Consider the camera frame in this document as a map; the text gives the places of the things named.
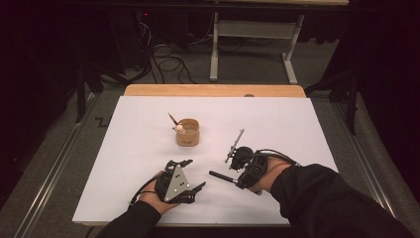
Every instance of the table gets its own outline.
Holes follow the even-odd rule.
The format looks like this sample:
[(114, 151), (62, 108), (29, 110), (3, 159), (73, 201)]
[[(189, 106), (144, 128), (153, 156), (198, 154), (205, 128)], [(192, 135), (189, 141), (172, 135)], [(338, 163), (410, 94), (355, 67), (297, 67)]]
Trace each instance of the table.
[[(200, 122), (198, 146), (175, 144), (169, 110), (175, 118)], [(158, 226), (288, 224), (269, 193), (257, 196), (208, 175), (212, 170), (239, 176), (223, 161), (242, 128), (245, 133), (238, 146), (280, 150), (302, 165), (317, 163), (337, 170), (310, 99), (300, 86), (130, 85), (115, 109), (73, 222), (105, 225), (127, 209), (137, 189), (169, 160), (192, 159), (183, 169), (189, 183), (207, 184), (193, 204), (167, 213)]]
[[(220, 2), (249, 2), (297, 5), (337, 5), (346, 6), (349, 0), (216, 0)], [(267, 39), (290, 40), (287, 53), (282, 53), (282, 61), (290, 84), (297, 84), (296, 75), (291, 64), (291, 57), (302, 28), (304, 15), (299, 15), (295, 23), (251, 22), (219, 20), (219, 13), (214, 13), (213, 24), (213, 51), (210, 62), (210, 81), (217, 81), (219, 53), (219, 36), (225, 37), (253, 37)]]

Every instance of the small wooden cup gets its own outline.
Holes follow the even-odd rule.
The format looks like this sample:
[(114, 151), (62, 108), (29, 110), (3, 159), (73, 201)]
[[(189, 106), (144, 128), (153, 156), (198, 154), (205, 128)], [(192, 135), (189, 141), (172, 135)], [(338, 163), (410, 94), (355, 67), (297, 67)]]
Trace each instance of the small wooden cup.
[(198, 145), (200, 139), (200, 124), (197, 120), (185, 118), (179, 121), (185, 129), (185, 134), (176, 133), (176, 144), (181, 147)]

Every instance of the hand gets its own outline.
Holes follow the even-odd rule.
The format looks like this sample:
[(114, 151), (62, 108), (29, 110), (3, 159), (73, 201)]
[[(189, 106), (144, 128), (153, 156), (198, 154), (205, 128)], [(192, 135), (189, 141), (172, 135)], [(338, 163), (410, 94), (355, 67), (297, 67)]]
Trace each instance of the hand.
[(248, 187), (248, 189), (253, 192), (261, 192), (262, 190), (270, 192), (271, 186), (278, 175), (280, 175), (284, 169), (289, 167), (290, 164), (288, 162), (278, 158), (268, 157), (268, 165), (265, 175), (263, 175), (256, 184)]
[(179, 203), (168, 204), (166, 202), (161, 201), (158, 198), (158, 195), (155, 193), (155, 185), (157, 181), (154, 180), (149, 183), (143, 191), (151, 191), (151, 192), (143, 192), (139, 195), (138, 200), (147, 202), (149, 205), (154, 207), (160, 215), (164, 215), (167, 211), (173, 209), (174, 207), (178, 206)]

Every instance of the black jacket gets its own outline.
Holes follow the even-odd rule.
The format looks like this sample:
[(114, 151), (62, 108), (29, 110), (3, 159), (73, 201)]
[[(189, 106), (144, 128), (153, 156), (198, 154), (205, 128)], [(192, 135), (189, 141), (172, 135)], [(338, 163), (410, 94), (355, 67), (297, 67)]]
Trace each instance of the black jacket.
[[(285, 169), (274, 181), (271, 195), (298, 237), (414, 237), (374, 200), (319, 165)], [(97, 237), (143, 238), (159, 220), (153, 207), (138, 201)]]

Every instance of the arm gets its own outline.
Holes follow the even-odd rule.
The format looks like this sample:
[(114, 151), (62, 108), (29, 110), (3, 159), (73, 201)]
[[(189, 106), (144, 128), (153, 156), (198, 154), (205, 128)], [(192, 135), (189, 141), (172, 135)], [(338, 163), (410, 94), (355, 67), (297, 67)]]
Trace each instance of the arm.
[(277, 166), (253, 189), (271, 192), (281, 215), (305, 237), (413, 237), (374, 200), (319, 165)]
[(154, 180), (144, 189), (138, 201), (130, 206), (121, 216), (106, 225), (97, 238), (144, 238), (160, 221), (160, 218), (178, 204), (167, 204), (160, 201), (154, 193)]

